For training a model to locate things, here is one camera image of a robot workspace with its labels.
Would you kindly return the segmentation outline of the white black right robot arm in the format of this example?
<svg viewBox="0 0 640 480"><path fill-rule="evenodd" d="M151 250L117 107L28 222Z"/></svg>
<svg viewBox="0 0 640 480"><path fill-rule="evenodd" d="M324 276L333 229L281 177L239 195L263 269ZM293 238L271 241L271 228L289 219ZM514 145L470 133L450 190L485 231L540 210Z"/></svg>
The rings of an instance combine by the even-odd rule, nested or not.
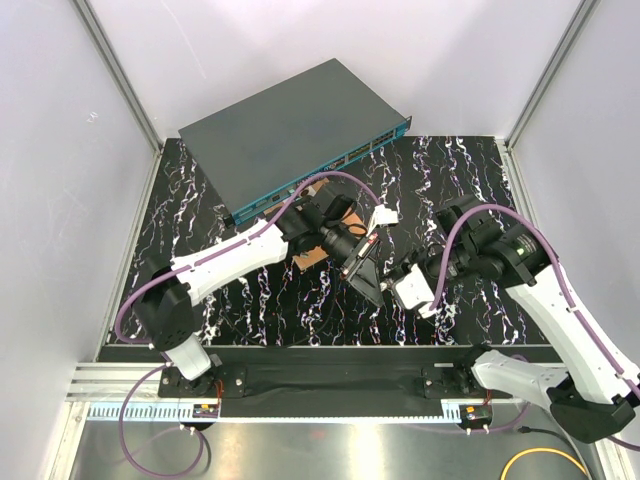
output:
<svg viewBox="0 0 640 480"><path fill-rule="evenodd" d="M444 288L469 277L494 282L520 305L560 357L560 368L471 347L445 374L463 395L500 391L551 414L583 443L615 440L636 417L639 367L594 319L546 238L517 212L473 195L436 214L447 241L441 251L407 254L381 285L406 310L434 314Z"/></svg>

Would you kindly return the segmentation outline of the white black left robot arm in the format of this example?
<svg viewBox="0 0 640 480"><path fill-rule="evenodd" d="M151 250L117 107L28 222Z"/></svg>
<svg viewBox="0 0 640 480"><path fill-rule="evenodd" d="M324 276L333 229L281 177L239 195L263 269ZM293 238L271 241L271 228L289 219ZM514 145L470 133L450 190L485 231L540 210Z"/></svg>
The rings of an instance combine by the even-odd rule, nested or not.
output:
<svg viewBox="0 0 640 480"><path fill-rule="evenodd" d="M162 264L150 263L149 278L132 296L132 310L150 344L181 374L196 396L215 386L213 362L196 336L194 306L228 283L266 265L321 248L341 276L374 303L382 300L377 267L369 255L376 228L398 220L395 210L375 206L362 235L345 224L354 200L329 190L282 207L248 230L213 247Z"/></svg>

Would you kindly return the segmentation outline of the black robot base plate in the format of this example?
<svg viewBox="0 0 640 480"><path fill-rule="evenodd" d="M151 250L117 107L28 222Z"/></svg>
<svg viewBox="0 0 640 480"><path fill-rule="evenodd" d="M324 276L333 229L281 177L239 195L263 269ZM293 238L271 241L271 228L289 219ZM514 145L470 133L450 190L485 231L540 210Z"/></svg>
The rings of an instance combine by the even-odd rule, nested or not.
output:
<svg viewBox="0 0 640 480"><path fill-rule="evenodd" d="M433 393L438 364L453 364L469 347L294 347L217 349L220 365L198 380L162 373L158 395L167 400L230 400L242 409L353 409L416 413L440 401Z"/></svg>

